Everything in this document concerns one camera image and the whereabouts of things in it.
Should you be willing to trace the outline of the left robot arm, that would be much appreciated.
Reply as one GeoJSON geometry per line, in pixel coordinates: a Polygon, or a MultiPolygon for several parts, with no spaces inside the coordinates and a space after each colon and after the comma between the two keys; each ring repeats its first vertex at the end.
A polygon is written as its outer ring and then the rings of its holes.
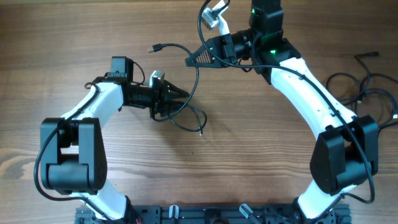
{"type": "Polygon", "coordinates": [[[88,82],[89,93],[60,118],[46,118],[40,127],[40,151],[34,166],[38,192],[53,201],[80,200],[103,223],[141,223],[127,196],[107,180],[102,128],[124,106],[148,108],[167,116],[182,106],[189,93],[156,70],[149,81],[135,83],[136,62],[111,59],[111,69],[88,82]]]}

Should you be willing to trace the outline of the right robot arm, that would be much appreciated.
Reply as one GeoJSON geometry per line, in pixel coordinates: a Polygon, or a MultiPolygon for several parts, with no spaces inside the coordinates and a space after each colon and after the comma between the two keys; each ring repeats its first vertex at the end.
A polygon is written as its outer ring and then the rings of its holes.
{"type": "Polygon", "coordinates": [[[266,207],[269,223],[341,223],[338,202],[367,182],[375,190],[378,171],[378,126],[370,116],[357,116],[343,106],[312,75],[297,49],[284,37],[284,12],[279,1],[253,1],[249,28],[229,31],[223,13],[226,1],[202,5],[199,29],[218,29],[217,37],[203,39],[189,58],[189,67],[255,70],[294,105],[310,126],[316,143],[310,160],[312,181],[291,204],[266,207]]]}

